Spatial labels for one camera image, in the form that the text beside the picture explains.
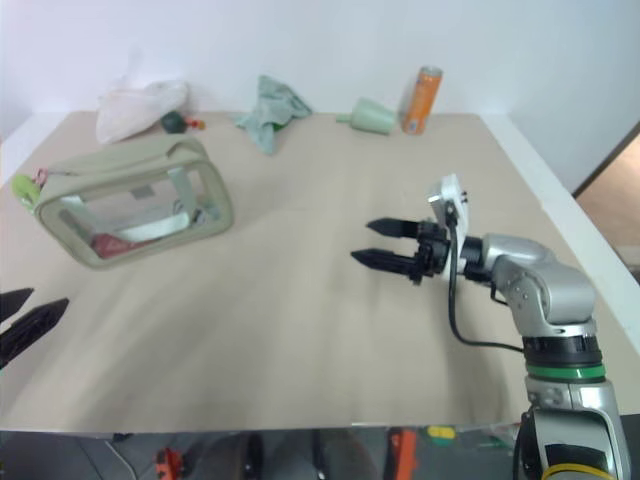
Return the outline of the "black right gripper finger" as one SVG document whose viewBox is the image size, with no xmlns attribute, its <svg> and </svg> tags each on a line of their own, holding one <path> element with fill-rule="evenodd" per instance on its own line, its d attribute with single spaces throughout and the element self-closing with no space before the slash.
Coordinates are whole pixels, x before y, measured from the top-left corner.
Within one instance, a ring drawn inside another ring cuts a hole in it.
<svg viewBox="0 0 640 480">
<path fill-rule="evenodd" d="M 412 257 L 398 255 L 389 250 L 368 248 L 352 251 L 350 255 L 369 269 L 398 275 L 410 275 L 415 266 Z"/>
<path fill-rule="evenodd" d="M 384 217 L 366 224 L 370 230 L 392 238 L 417 239 L 421 233 L 421 222 Z"/>
</svg>

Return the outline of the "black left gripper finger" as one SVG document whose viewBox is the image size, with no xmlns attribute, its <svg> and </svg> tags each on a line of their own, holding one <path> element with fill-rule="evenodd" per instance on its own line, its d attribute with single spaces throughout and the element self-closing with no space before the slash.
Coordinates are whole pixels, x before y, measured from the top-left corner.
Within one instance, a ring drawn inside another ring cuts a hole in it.
<svg viewBox="0 0 640 480">
<path fill-rule="evenodd" d="M 64 315 L 69 300 L 62 298 L 33 308 L 1 334 L 1 360 L 12 361 L 52 330 Z"/>
<path fill-rule="evenodd" d="M 33 292 L 33 288 L 21 288 L 1 293 L 0 323 L 3 323 L 17 313 Z"/>
</svg>

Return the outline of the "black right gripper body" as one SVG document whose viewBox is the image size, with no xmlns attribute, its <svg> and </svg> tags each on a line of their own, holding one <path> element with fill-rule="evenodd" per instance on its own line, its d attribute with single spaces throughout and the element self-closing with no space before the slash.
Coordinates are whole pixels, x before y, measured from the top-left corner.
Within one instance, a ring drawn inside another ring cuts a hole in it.
<svg viewBox="0 0 640 480">
<path fill-rule="evenodd" d="M 439 275 L 445 269 L 450 250 L 448 231 L 429 220 L 411 222 L 409 237 L 415 238 L 418 249 L 413 256 L 409 279 L 420 285 L 424 277 Z"/>
</svg>

